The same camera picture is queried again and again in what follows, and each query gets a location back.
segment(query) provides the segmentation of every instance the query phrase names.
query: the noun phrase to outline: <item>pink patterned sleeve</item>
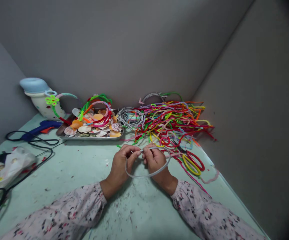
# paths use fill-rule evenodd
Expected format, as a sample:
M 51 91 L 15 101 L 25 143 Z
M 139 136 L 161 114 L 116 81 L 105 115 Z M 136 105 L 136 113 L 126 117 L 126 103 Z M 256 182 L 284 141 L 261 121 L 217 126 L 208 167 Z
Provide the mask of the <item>pink patterned sleeve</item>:
M 203 240 L 266 239 L 221 203 L 214 202 L 195 185 L 178 181 L 177 189 L 171 198 L 183 219 Z
M 100 183 L 82 186 L 30 214 L 0 239 L 81 239 L 106 203 Z

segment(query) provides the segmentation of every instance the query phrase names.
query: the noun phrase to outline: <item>black cord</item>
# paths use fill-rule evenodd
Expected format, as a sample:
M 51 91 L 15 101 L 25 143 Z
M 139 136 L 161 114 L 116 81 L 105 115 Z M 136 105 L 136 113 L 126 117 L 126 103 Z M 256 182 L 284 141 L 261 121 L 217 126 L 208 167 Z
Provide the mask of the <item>black cord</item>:
M 5 135 L 5 139 L 6 140 L 9 140 L 9 141 L 13 141 L 13 142 L 18 142 L 18 141 L 22 141 L 21 138 L 18 138 L 18 139 L 10 139 L 9 136 L 10 134 L 13 134 L 13 133 L 16 133 L 16 132 L 22 132 L 22 133 L 28 133 L 28 134 L 31 134 L 32 136 L 34 136 L 35 138 L 37 138 L 38 140 L 31 140 L 30 142 L 28 142 L 28 144 L 34 146 L 34 147 L 38 147 L 38 148 L 44 148 L 44 149 L 47 149 L 46 151 L 50 151 L 50 155 L 41 163 L 37 164 L 33 169 L 31 169 L 20 181 L 18 181 L 17 183 L 11 185 L 9 188 L 0 188 L 0 191 L 2 191 L 2 196 L 1 196 L 1 199 L 0 199 L 0 208 L 2 207 L 3 203 L 5 202 L 5 200 L 7 199 L 7 196 L 8 196 L 8 193 L 14 188 L 16 187 L 18 184 L 20 184 L 21 182 L 23 182 L 23 180 L 25 180 L 28 176 L 30 176 L 37 168 L 39 168 L 42 164 L 44 164 L 53 154 L 53 150 L 52 148 L 49 148 L 49 147 L 44 147 L 44 146 L 40 146 L 40 145 L 37 145 L 37 144 L 34 144 L 36 142 L 44 142 L 50 146 L 55 146 L 57 145 L 60 141 L 58 139 L 47 139 L 47 140 L 44 140 L 38 136 L 35 136 L 34 134 L 32 133 L 29 133 L 29 132 L 26 132 L 26 131 L 12 131 L 12 132 L 9 132 L 7 135 Z

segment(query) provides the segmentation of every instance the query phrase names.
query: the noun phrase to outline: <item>metal tray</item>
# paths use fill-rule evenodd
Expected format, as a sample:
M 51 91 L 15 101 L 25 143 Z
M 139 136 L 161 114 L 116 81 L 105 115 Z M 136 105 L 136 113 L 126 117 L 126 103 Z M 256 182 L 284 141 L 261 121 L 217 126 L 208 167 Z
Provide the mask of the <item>metal tray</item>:
M 106 108 L 95 108 L 94 110 L 98 111 L 98 110 L 105 110 Z M 113 110 L 114 113 L 117 115 L 118 114 L 118 110 L 117 109 L 114 109 Z M 73 121 L 76 117 L 71 114 L 67 120 L 69 121 Z M 57 130 L 56 132 L 56 135 L 59 137 L 59 138 L 62 138 L 62 139 L 65 139 L 65 140 L 87 140 L 87 141 L 103 141 L 103 140 L 106 140 L 106 141 L 119 141 L 120 138 L 123 136 L 124 134 L 124 128 L 122 128 L 121 130 L 121 136 L 120 137 L 117 137 L 117 138 L 110 138 L 110 137 L 68 137 L 67 135 L 64 134 L 64 130 L 66 127 L 68 127 L 69 125 L 66 124 L 66 123 L 63 123 L 59 129 Z

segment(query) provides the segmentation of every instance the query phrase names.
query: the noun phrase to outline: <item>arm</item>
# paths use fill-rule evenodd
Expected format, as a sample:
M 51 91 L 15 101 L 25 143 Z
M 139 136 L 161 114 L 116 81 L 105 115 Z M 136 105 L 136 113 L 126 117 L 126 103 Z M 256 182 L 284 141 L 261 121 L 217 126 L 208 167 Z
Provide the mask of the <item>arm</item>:
M 178 181 L 171 198 L 175 209 L 202 239 L 265 239 L 200 187 Z
M 97 224 L 106 203 L 100 183 L 82 186 L 30 214 L 1 239 L 80 239 Z
M 151 173 L 160 169 L 166 158 L 160 150 L 149 147 L 154 146 L 143 149 L 143 158 Z M 200 187 L 178 181 L 168 168 L 152 178 L 171 196 L 174 207 L 201 239 L 265 239 L 228 208 L 214 202 Z
M 0 239 L 81 239 L 98 223 L 107 200 L 128 179 L 124 169 L 126 158 L 130 172 L 140 155 L 139 150 L 125 144 L 114 155 L 111 172 L 105 180 L 65 194 L 51 205 L 30 214 Z

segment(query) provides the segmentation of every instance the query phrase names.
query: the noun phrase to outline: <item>green flower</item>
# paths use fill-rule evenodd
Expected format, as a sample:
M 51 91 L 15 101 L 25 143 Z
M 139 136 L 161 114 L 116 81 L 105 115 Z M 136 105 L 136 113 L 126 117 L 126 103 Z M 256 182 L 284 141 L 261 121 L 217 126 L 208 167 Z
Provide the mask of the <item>green flower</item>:
M 57 105 L 57 102 L 59 101 L 58 98 L 56 98 L 54 95 L 50 95 L 49 98 L 45 98 L 45 100 L 47 101 L 47 104 L 55 106 Z

